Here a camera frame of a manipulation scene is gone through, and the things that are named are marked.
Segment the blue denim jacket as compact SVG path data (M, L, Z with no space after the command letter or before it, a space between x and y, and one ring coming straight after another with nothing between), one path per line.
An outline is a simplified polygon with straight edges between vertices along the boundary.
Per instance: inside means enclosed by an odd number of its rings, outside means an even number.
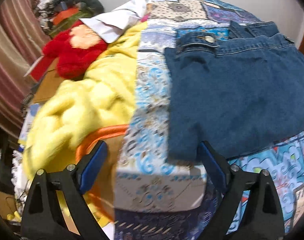
M168 155L194 161L207 141L234 158L304 130L304 55L273 22L191 31L164 50L170 71Z

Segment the blue patchwork bed cover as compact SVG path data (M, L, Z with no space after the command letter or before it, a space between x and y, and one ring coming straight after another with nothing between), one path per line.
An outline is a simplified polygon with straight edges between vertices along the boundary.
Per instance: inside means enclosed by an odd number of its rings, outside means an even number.
M136 110L116 170L115 239L199 239L217 211L223 197L198 157L168 155L172 82L164 50L191 31L226 40L231 22L263 21L220 0L153 3L137 51ZM283 239L304 239L304 130L259 151L224 158L246 172L269 171L281 204ZM237 230L248 196L245 191L228 232Z

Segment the striped maroon curtain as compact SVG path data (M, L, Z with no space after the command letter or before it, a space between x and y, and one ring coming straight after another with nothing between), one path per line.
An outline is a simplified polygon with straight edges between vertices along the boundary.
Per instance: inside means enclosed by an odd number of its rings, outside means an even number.
M4 0L0 5L0 127L18 137L21 100L33 80L25 77L49 41L34 15L40 0Z

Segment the yellow fluffy blanket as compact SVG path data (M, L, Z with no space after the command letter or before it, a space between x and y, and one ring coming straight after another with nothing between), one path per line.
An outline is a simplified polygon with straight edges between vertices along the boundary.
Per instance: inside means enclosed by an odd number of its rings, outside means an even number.
M39 169L56 172L75 162L78 146L90 133L129 124L136 109L135 86L140 22L91 63L80 81L64 80L37 112L23 153L29 180Z

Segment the red plush toy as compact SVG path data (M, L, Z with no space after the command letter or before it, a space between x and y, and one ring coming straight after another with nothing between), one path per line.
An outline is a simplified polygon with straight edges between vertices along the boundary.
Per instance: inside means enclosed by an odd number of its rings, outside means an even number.
M36 81L40 80L57 59L55 69L59 76L64 79L76 78L83 75L107 48L108 44L98 34L77 20L44 46L41 57L33 63L28 75Z

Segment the brown cardboard box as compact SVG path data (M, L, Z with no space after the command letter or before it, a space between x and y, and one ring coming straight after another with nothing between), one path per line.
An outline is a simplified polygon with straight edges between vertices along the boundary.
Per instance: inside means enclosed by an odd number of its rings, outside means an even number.
M40 85L38 86L38 89L36 90L36 93L34 94L32 103L44 103L48 101L52 96L55 95L57 89L64 81L64 79L60 77L56 71L57 63L58 58L55 59L47 69L47 72L45 73Z

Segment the clothes pile in corner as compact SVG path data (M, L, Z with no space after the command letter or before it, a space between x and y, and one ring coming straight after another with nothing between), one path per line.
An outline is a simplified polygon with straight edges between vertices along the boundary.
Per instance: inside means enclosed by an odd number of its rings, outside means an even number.
M69 29L80 18L90 18L103 12L104 7L99 0L43 0L34 9L41 29L50 38Z

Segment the white folded shirt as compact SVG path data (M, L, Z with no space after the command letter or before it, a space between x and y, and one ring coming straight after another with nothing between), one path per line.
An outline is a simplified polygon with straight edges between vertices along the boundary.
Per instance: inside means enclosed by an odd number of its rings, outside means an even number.
M153 3L153 1L155 0L131 0L110 12L80 20L106 43L113 43L126 30L141 21L147 14L148 4Z

